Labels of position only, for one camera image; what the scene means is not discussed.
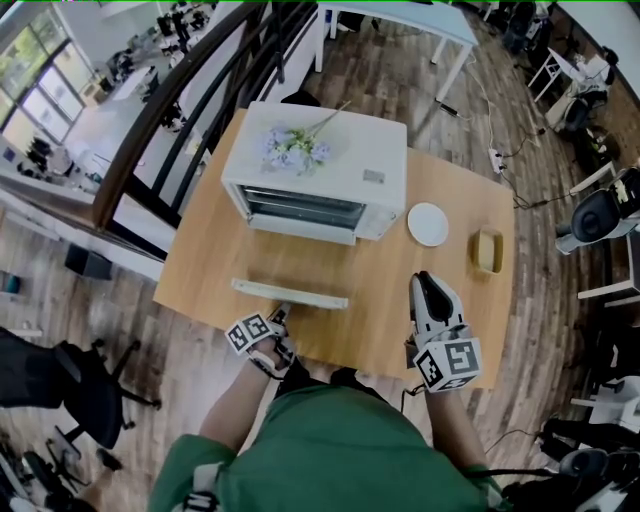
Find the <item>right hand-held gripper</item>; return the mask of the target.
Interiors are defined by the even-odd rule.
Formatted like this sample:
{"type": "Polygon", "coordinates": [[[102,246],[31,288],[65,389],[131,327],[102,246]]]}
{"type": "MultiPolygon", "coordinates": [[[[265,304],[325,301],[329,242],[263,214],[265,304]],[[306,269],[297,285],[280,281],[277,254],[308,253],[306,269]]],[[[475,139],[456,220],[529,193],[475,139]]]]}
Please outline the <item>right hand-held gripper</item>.
{"type": "Polygon", "coordinates": [[[460,389],[482,374],[480,341],[463,324],[462,302],[446,282],[427,271],[413,274],[409,309],[415,332],[442,331],[404,343],[407,367],[419,370],[428,393],[460,389]]]}

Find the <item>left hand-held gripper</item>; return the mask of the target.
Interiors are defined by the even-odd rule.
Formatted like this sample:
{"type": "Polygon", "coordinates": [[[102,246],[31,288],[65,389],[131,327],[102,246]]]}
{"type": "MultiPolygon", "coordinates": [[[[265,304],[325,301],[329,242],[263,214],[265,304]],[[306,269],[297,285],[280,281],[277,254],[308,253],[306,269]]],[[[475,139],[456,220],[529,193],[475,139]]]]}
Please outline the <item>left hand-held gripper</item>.
{"type": "Polygon", "coordinates": [[[228,330],[225,337],[236,354],[246,355],[265,340],[273,341],[273,353],[278,360],[273,359],[280,371],[287,371],[296,360],[295,345],[289,336],[286,320],[291,310],[291,304],[282,302],[268,317],[261,313],[253,313],[236,321],[228,330]]]}

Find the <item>white glass oven door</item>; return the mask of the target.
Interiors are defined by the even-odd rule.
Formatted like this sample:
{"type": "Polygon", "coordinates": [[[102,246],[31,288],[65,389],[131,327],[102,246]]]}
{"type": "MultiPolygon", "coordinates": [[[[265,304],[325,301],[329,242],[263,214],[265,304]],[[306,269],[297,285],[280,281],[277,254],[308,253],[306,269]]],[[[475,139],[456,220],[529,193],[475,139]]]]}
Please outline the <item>white glass oven door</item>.
{"type": "Polygon", "coordinates": [[[346,297],[323,295],[246,279],[232,278],[230,288],[246,295],[282,302],[284,308],[288,308],[290,304],[301,304],[326,310],[345,310],[349,306],[349,299],[346,297]]]}

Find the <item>white oven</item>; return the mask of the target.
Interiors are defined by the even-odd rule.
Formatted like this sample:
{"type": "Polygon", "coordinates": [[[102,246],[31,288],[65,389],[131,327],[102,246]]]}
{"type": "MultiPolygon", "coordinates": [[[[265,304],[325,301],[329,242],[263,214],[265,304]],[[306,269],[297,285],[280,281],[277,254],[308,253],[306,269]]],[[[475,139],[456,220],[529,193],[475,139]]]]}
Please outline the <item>white oven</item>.
{"type": "Polygon", "coordinates": [[[249,106],[221,176],[249,227],[353,245],[379,240],[404,213],[408,146],[402,123],[344,109],[318,136],[331,149],[323,166],[297,175],[262,163],[271,128],[306,127],[334,111],[284,103],[249,106]]]}

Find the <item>person's right forearm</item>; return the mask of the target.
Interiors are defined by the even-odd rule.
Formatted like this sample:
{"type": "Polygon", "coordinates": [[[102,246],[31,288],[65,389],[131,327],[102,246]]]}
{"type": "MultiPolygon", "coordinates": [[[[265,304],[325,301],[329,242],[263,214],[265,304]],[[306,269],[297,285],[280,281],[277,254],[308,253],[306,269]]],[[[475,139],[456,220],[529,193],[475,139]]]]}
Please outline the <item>person's right forearm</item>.
{"type": "Polygon", "coordinates": [[[480,437],[457,391],[425,395],[433,446],[459,470],[488,466],[480,437]]]}

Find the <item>person's left forearm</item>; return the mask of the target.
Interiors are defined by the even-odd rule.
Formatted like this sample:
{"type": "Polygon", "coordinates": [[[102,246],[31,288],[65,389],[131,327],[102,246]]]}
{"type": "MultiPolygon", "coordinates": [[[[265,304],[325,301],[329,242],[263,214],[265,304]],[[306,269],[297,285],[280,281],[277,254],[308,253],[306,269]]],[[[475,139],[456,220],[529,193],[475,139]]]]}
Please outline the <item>person's left forearm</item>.
{"type": "Polygon", "coordinates": [[[253,427],[271,378],[247,361],[206,414],[199,435],[238,453],[253,427]]]}

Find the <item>yellow rectangular tray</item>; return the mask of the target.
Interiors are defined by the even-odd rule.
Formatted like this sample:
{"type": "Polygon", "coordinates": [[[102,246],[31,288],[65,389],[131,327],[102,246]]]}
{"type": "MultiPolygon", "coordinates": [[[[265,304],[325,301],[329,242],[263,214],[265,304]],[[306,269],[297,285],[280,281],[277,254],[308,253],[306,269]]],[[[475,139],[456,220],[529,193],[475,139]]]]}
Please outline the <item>yellow rectangular tray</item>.
{"type": "Polygon", "coordinates": [[[470,239],[470,258],[481,275],[499,275],[504,262],[504,237],[493,228],[483,226],[470,239]]]}

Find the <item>white round plate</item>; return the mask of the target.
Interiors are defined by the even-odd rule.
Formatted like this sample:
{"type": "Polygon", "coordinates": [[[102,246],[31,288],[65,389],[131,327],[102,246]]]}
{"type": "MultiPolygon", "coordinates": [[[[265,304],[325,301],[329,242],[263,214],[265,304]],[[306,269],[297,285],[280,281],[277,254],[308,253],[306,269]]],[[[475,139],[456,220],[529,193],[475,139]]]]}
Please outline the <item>white round plate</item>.
{"type": "Polygon", "coordinates": [[[445,213],[435,204],[422,202],[414,205],[408,213],[407,225],[412,237],[426,247],[443,244],[449,233],[445,213]]]}

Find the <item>person's black trousers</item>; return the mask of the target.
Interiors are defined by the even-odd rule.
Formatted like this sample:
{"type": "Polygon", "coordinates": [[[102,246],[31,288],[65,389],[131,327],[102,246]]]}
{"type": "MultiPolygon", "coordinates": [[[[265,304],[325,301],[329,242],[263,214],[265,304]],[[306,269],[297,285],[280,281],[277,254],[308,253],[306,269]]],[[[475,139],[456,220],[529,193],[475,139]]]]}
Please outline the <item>person's black trousers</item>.
{"type": "Polygon", "coordinates": [[[329,386],[354,389],[385,402],[385,399],[373,388],[365,386],[356,378],[356,370],[354,368],[341,367],[335,370],[331,374],[329,382],[325,383],[313,378],[299,360],[295,360],[288,368],[286,375],[277,388],[275,397],[279,398],[295,391],[329,386]]]}

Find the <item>person's green shirt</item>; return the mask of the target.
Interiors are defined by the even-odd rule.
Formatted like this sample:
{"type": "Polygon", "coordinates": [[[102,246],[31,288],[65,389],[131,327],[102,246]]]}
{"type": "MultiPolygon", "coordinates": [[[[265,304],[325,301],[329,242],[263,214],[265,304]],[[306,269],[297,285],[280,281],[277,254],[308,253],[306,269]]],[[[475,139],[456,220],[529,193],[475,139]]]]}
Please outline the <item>person's green shirt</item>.
{"type": "Polygon", "coordinates": [[[495,512],[499,487],[457,469],[383,400],[314,386],[275,399],[241,454],[198,435],[172,445],[148,504],[179,512],[195,470],[217,469],[208,493],[221,512],[495,512]]]}

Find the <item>purple artificial flower bunch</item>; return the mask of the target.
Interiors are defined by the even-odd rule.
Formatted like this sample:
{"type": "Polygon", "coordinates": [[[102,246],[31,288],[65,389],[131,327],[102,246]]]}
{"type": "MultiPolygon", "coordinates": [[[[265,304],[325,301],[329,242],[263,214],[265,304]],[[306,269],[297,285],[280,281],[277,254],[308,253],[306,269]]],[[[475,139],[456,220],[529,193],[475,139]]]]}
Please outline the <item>purple artificial flower bunch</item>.
{"type": "Polygon", "coordinates": [[[264,137],[262,163],[272,170],[312,173],[329,159],[331,149],[318,136],[326,125],[351,104],[343,103],[324,119],[306,127],[285,125],[271,128],[264,137]]]}

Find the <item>black trash bin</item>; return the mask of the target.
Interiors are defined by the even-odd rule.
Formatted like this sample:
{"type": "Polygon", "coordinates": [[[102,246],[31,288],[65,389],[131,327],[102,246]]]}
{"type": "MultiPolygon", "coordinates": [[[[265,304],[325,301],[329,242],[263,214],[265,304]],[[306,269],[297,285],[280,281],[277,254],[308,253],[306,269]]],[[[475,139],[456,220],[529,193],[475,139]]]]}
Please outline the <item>black trash bin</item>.
{"type": "Polygon", "coordinates": [[[78,276],[108,281],[111,279],[113,264],[92,250],[71,244],[65,257],[64,266],[78,276]]]}

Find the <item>black office chair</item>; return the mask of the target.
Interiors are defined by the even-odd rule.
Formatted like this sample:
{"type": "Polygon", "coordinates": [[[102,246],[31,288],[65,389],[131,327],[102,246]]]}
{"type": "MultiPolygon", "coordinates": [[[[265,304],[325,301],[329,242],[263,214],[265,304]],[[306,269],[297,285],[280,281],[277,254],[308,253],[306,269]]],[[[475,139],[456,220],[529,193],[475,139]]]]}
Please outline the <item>black office chair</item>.
{"type": "Polygon", "coordinates": [[[135,426],[124,420],[125,399],[157,410],[162,401],[146,399],[120,384],[131,355],[141,348],[139,340],[127,347],[111,372],[100,353],[103,345],[97,339],[86,351],[67,341],[46,348],[0,327],[0,408],[64,407],[77,422],[63,436],[67,443],[86,433],[101,447],[113,448],[120,431],[135,426]]]}

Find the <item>black railing with wooden handrail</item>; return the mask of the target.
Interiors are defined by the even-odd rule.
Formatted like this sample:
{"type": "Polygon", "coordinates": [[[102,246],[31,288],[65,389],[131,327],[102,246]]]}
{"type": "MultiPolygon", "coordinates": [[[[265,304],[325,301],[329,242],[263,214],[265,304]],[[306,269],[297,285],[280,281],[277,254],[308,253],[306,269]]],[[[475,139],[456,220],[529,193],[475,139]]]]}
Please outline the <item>black railing with wooden handrail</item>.
{"type": "Polygon", "coordinates": [[[238,109],[247,107],[276,84],[284,82],[285,66],[292,59],[298,42],[313,26],[317,12],[315,0],[243,3],[196,43],[151,94],[118,147],[92,206],[95,228],[138,243],[138,235],[116,218],[118,204],[124,196],[130,197],[144,212],[177,228],[181,222],[180,209],[200,161],[216,148],[238,109]],[[135,174],[144,152],[158,134],[163,120],[177,105],[179,96],[210,63],[218,65],[218,70],[206,79],[195,107],[185,113],[184,124],[175,140],[163,147],[160,166],[152,182],[144,182],[135,174]],[[186,148],[197,122],[212,105],[216,94],[222,96],[221,103],[201,131],[199,146],[189,159],[177,189],[164,199],[162,192],[179,153],[186,148]]]}

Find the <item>white table with pale top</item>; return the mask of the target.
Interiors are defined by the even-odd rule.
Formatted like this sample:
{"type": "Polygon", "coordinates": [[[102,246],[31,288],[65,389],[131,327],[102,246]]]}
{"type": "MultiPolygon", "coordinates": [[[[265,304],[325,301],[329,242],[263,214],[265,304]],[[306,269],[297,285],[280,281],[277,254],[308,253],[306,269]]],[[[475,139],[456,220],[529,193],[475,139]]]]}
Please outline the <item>white table with pale top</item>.
{"type": "Polygon", "coordinates": [[[329,2],[318,0],[317,19],[315,22],[315,71],[317,73],[320,73],[323,69],[325,30],[327,28],[326,14],[328,12],[331,12],[329,36],[332,39],[336,37],[338,15],[341,12],[380,18],[439,36],[440,41],[431,58],[432,64],[438,63],[448,41],[458,44],[460,51],[454,65],[436,94],[435,101],[440,104],[444,103],[452,84],[462,70],[463,65],[467,62],[472,49],[478,44],[478,40],[462,11],[449,4],[441,2],[426,5],[408,1],[346,2],[339,0],[329,2]]]}

